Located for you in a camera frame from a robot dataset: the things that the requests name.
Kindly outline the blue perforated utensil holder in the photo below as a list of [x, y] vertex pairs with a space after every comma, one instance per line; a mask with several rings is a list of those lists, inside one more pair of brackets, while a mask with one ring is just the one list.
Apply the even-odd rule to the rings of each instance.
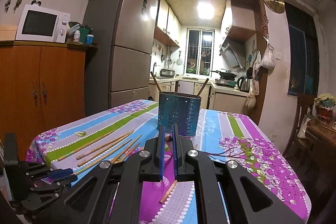
[[157, 129], [165, 127], [165, 133], [172, 133], [175, 124], [181, 136], [191, 138], [196, 135], [200, 96], [177, 92], [161, 92], [158, 104]]

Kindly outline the chopstick standing in holder left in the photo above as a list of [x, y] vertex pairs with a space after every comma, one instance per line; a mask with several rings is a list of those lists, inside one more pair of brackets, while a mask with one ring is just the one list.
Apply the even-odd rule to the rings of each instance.
[[153, 81], [154, 81], [154, 83], [155, 83], [155, 85], [156, 85], [156, 87], [158, 89], [158, 92], [161, 93], [162, 92], [161, 88], [160, 88], [160, 86], [159, 86], [159, 84], [158, 84], [158, 82], [157, 82], [157, 80], [155, 78], [155, 75], [154, 75], [154, 73], [152, 71], [150, 72], [150, 75], [151, 75], [151, 77], [152, 77], [152, 79], [153, 79]]

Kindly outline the chopstick standing in holder right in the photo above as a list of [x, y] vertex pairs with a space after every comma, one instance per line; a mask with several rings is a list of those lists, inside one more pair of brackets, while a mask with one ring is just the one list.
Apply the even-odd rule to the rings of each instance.
[[199, 89], [199, 91], [198, 91], [198, 93], [197, 93], [197, 97], [200, 97], [200, 95], [201, 95], [202, 91], [204, 90], [204, 88], [206, 87], [208, 81], [209, 81], [209, 78], [207, 78], [207, 79], [205, 80], [205, 82], [203, 83], [202, 87]]

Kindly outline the black wok on stove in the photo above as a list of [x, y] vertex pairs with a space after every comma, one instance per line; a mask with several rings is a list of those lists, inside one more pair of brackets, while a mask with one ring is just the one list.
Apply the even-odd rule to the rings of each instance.
[[221, 79], [224, 79], [224, 80], [230, 80], [230, 81], [233, 81], [237, 75], [232, 73], [231, 71], [218, 71], [218, 70], [215, 70], [215, 71], [211, 71], [211, 72], [214, 72], [214, 73], [218, 73], [220, 75], [220, 78]]

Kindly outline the steel electric kettle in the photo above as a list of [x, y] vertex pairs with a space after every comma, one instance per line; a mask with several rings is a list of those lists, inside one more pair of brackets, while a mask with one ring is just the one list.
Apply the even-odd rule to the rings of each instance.
[[250, 79], [248, 79], [248, 77], [239, 77], [237, 80], [238, 89], [241, 92], [248, 93], [250, 90], [250, 84], [251, 84], [251, 81]]

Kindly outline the steel range hood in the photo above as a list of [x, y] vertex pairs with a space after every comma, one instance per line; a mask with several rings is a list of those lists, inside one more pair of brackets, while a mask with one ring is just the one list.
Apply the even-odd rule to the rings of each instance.
[[226, 38], [220, 48], [232, 69], [244, 70], [246, 66], [244, 44]]

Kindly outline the grey three-door refrigerator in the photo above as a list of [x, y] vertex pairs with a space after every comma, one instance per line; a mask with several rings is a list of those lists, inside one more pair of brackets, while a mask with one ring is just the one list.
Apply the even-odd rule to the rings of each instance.
[[158, 0], [89, 0], [83, 24], [97, 50], [87, 55], [87, 116], [149, 96]]

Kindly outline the green box on cabinet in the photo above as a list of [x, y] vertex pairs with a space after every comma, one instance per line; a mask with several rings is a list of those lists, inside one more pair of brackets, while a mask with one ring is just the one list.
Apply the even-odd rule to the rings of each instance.
[[80, 39], [79, 42], [80, 43], [85, 43], [86, 39], [87, 39], [87, 35], [89, 35], [90, 29], [89, 28], [80, 28]]

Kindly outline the dark wooden chair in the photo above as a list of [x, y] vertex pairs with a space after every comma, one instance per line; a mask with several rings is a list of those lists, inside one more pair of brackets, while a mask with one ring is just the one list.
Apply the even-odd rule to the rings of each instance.
[[299, 94], [297, 97], [297, 106], [295, 111], [295, 117], [294, 117], [294, 124], [290, 133], [290, 137], [288, 140], [288, 143], [285, 147], [284, 152], [282, 155], [286, 157], [286, 154], [288, 153], [291, 145], [293, 143], [297, 144], [299, 149], [301, 149], [302, 152], [306, 152], [309, 147], [311, 146], [311, 141], [308, 139], [302, 139], [298, 137], [299, 130], [304, 123], [303, 119], [306, 115], [311, 115], [313, 112], [313, 105], [314, 100], [316, 98], [316, 95], [308, 95], [308, 94]]

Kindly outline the ceiling lamp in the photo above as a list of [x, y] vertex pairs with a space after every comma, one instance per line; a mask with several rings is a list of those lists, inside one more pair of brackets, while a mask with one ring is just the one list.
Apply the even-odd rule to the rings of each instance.
[[211, 20], [214, 18], [215, 8], [211, 2], [199, 1], [197, 12], [200, 19]]

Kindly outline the white medicine bottle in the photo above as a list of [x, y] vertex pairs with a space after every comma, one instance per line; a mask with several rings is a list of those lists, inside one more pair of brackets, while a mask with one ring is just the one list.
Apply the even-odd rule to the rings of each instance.
[[76, 30], [73, 34], [73, 41], [79, 42], [80, 41], [80, 30]]

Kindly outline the white microwave oven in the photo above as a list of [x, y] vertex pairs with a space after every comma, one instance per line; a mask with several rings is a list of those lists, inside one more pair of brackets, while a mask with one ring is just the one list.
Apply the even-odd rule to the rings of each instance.
[[65, 43], [71, 15], [38, 5], [25, 5], [16, 40], [33, 42]]

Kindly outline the potted flowers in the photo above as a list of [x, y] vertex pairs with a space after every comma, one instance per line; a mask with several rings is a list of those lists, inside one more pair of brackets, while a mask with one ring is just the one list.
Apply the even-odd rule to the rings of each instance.
[[330, 93], [320, 94], [314, 99], [317, 118], [329, 123], [333, 117], [335, 98]]

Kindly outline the penguin figurine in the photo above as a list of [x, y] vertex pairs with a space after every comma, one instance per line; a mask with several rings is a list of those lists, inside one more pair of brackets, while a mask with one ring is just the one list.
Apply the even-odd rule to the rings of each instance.
[[41, 0], [32, 0], [31, 5], [36, 5], [36, 6], [40, 7], [42, 5], [42, 1]]

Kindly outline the round gold wall clock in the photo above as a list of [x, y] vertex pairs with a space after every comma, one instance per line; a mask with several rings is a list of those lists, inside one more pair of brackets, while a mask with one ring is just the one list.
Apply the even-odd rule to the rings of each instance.
[[284, 0], [264, 0], [266, 6], [277, 14], [282, 14], [285, 11]]

